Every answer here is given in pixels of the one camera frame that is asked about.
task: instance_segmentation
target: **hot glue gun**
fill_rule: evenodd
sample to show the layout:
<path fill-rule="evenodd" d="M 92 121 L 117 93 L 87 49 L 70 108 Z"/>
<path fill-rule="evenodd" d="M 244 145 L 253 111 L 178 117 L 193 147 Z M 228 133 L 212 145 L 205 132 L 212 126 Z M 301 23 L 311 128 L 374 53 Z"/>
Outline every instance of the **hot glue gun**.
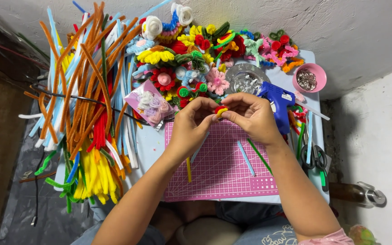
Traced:
<path fill-rule="evenodd" d="M 287 107 L 294 106 L 296 103 L 294 93 L 264 81 L 258 97 L 270 101 L 280 134 L 288 134 L 290 132 L 290 123 L 288 122 Z"/>

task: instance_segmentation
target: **hand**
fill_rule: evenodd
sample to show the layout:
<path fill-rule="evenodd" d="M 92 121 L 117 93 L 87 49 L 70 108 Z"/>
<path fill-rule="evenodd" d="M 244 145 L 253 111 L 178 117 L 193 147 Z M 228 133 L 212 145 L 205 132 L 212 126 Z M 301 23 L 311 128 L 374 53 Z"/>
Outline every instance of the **hand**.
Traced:
<path fill-rule="evenodd" d="M 219 105 L 210 98 L 198 97 L 175 115 L 167 152 L 182 163 L 202 144 L 210 126 L 217 121 L 214 110 Z"/>
<path fill-rule="evenodd" d="M 222 117 L 240 126 L 254 141 L 265 147 L 284 141 L 269 100 L 241 92 L 228 95 L 221 103 L 229 107 Z"/>

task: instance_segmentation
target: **pink cutting mat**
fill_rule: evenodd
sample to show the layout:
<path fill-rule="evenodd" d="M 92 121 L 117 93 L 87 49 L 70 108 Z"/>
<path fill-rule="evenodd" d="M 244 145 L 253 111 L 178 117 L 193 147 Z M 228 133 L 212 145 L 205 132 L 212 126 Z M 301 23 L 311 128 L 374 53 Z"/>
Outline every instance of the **pink cutting mat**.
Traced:
<path fill-rule="evenodd" d="M 173 123 L 165 127 L 166 147 Z M 165 201 L 207 200 L 278 195 L 273 176 L 246 140 L 249 136 L 237 125 L 223 120 L 212 125 L 210 134 L 191 164 L 192 182 L 188 183 L 187 164 L 174 173 L 164 193 Z M 255 171 L 249 171 L 237 145 L 240 141 Z M 267 160 L 263 146 L 253 142 Z"/>

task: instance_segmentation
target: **light blue table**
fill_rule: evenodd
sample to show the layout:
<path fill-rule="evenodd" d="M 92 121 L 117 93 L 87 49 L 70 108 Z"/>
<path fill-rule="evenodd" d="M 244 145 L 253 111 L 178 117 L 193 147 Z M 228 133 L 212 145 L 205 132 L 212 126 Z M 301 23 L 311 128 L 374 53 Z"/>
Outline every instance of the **light blue table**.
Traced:
<path fill-rule="evenodd" d="M 305 63 L 315 63 L 314 53 L 311 51 L 300 50 L 299 57 L 305 60 Z M 238 61 L 237 64 L 254 61 Z M 294 92 L 292 80 L 294 72 L 285 74 L 279 67 L 266 69 L 265 73 L 269 77 L 270 81 L 276 86 L 282 87 L 288 91 Z M 320 111 L 319 95 L 317 93 L 306 93 L 305 104 Z M 313 139 L 314 142 L 324 149 L 323 144 L 323 130 L 321 126 L 321 118 L 315 116 L 313 118 Z M 159 132 L 155 131 L 152 127 L 144 125 L 143 129 L 136 127 L 136 139 L 138 147 L 137 159 L 139 160 L 140 168 L 132 170 L 132 173 L 127 175 L 124 181 L 125 192 L 131 188 L 139 178 L 154 164 L 154 162 L 160 157 L 164 151 L 164 126 Z M 317 187 L 319 192 L 325 198 L 326 202 L 329 203 L 329 192 L 323 192 L 321 189 L 320 175 L 316 168 L 309 171 L 309 178 L 313 184 Z M 55 176 L 55 181 L 63 183 L 64 181 L 64 162 L 60 162 Z M 274 196 L 259 196 L 259 197 L 245 197 L 245 198 L 224 198 L 224 201 L 244 201 L 254 203 L 270 203 L 280 204 L 279 195 Z"/>

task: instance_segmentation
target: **pink shirt sleeve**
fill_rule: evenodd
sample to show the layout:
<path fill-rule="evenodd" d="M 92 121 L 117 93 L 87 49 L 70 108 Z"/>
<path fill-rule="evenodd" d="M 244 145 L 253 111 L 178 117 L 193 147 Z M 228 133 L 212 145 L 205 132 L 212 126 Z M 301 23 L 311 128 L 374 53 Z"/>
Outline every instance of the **pink shirt sleeve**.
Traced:
<path fill-rule="evenodd" d="M 323 238 L 305 240 L 299 242 L 298 245 L 355 245 L 353 240 L 346 236 L 343 229 L 329 234 Z"/>

